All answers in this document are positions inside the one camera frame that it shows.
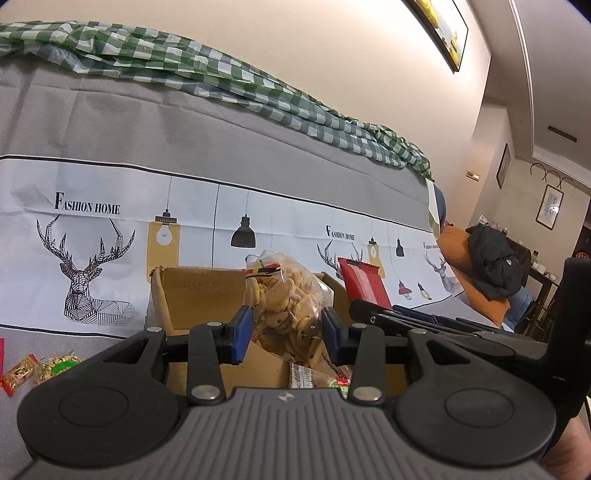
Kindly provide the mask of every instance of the wall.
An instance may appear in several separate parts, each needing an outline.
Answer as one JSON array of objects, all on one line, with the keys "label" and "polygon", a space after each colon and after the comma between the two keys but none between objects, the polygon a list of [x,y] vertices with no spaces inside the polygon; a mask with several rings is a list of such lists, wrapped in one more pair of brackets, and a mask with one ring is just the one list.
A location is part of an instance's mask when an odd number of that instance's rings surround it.
[{"label": "wall", "polygon": [[[549,230],[535,221],[545,183],[540,179],[540,170],[534,169],[534,175],[530,175],[530,166],[530,163],[519,159],[511,161],[503,195],[492,220],[498,222],[500,228],[506,226],[513,240],[522,240],[530,250],[537,250],[540,253],[539,262],[560,280],[564,260],[573,254],[579,238],[589,206],[589,195],[571,185],[563,187],[560,211],[554,229]],[[548,179],[550,183],[555,180],[552,176]],[[531,278],[527,286],[534,295],[540,289]]]},{"label": "wall", "polygon": [[[459,228],[474,225],[480,215],[488,219],[495,213],[501,189],[496,172],[501,163],[505,144],[514,157],[509,116],[504,106],[484,102],[478,121],[462,162],[452,195],[447,198],[447,220]],[[472,170],[480,175],[479,181],[466,177]]]},{"label": "wall", "polygon": [[388,125],[425,152],[450,194],[491,57],[467,0],[456,4],[469,31],[455,74],[402,0],[10,0],[0,21],[99,20],[193,38],[345,115]]}]

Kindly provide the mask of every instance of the plastic bag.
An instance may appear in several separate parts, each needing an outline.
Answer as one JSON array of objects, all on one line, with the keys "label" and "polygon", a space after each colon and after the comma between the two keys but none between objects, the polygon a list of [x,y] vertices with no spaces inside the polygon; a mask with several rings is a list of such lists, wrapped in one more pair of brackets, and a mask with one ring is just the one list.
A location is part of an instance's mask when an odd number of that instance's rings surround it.
[{"label": "plastic bag", "polygon": [[302,365],[290,364],[290,388],[338,388],[343,398],[349,394],[350,378],[328,375]]},{"label": "plastic bag", "polygon": [[268,352],[306,365],[320,339],[320,312],[333,293],[289,255],[265,250],[246,258],[244,304],[253,309],[253,335]]},{"label": "plastic bag", "polygon": [[42,358],[35,367],[35,385],[40,385],[82,362],[73,353],[73,351],[70,351],[65,355]]},{"label": "plastic bag", "polygon": [[27,355],[8,372],[6,372],[0,381],[2,388],[6,392],[6,395],[12,397],[17,387],[25,383],[33,374],[36,365],[37,359],[35,358],[35,355]]}]

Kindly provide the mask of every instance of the deer illustration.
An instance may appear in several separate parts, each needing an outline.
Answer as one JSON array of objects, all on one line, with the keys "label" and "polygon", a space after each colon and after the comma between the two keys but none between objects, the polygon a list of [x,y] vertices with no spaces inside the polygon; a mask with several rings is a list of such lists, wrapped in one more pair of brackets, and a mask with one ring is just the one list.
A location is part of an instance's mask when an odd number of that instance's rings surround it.
[{"label": "deer illustration", "polygon": [[59,217],[58,215],[47,225],[45,236],[41,233],[38,220],[37,232],[45,248],[61,260],[61,272],[72,282],[66,297],[64,315],[80,323],[127,325],[133,317],[138,315],[133,305],[126,301],[94,299],[90,296],[89,283],[103,271],[102,268],[99,268],[100,265],[123,257],[129,250],[131,242],[134,241],[135,230],[129,243],[124,247],[123,235],[111,220],[111,225],[117,233],[117,245],[111,247],[109,255],[105,255],[105,244],[101,237],[99,256],[95,255],[94,258],[89,258],[88,266],[84,270],[78,270],[72,261],[72,255],[66,250],[66,234],[64,233],[59,248],[56,247],[55,239],[51,237],[51,227]]},{"label": "deer illustration", "polygon": [[[337,262],[336,254],[332,258],[330,256],[329,248],[331,243],[332,240],[329,242],[328,245],[326,245],[326,248],[324,249],[324,255],[320,251],[320,246],[318,244],[316,244],[316,248],[318,249],[320,258],[324,260],[324,263],[327,264],[329,267],[334,268],[336,272],[336,277],[343,280],[343,274],[340,272],[340,265],[339,262]],[[357,256],[357,258],[353,258],[353,255],[351,255],[351,260],[356,260],[357,262],[363,261],[363,251],[361,250],[361,255],[359,255],[359,252],[355,248],[355,244],[351,243],[351,245],[353,245],[353,250],[355,250],[355,255]]]},{"label": "deer illustration", "polygon": [[426,253],[425,253],[425,260],[427,260],[427,263],[433,267],[433,270],[435,270],[437,273],[439,273],[439,276],[441,277],[441,283],[443,283],[443,288],[445,288],[445,291],[447,291],[447,292],[453,291],[455,286],[458,284],[458,281],[457,281],[457,278],[455,278],[455,277],[448,277],[447,275],[445,275],[445,271],[447,269],[446,260],[444,258],[439,257],[439,260],[441,262],[441,265],[439,267],[437,265],[433,264],[431,262],[431,260],[429,260],[429,257]]}]

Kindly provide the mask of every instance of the light switch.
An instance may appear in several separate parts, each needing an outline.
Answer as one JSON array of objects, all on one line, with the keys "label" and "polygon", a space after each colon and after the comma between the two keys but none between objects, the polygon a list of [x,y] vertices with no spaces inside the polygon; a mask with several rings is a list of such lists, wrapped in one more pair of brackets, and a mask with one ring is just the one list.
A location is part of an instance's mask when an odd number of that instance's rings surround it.
[{"label": "light switch", "polygon": [[468,170],[466,172],[466,177],[468,177],[469,179],[472,179],[472,180],[476,180],[476,181],[480,180],[480,175],[478,175],[478,173],[476,173],[476,172],[473,172],[472,170]]}]

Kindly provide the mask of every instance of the black jacket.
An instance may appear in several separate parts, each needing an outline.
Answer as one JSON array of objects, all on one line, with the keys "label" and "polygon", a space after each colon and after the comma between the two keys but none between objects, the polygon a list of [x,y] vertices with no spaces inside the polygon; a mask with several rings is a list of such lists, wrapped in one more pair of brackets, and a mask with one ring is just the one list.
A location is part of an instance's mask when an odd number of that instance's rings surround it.
[{"label": "black jacket", "polygon": [[470,234],[470,276],[474,286],[488,300],[508,299],[515,295],[521,288],[523,267],[505,235],[482,224],[471,226],[466,232]]}]

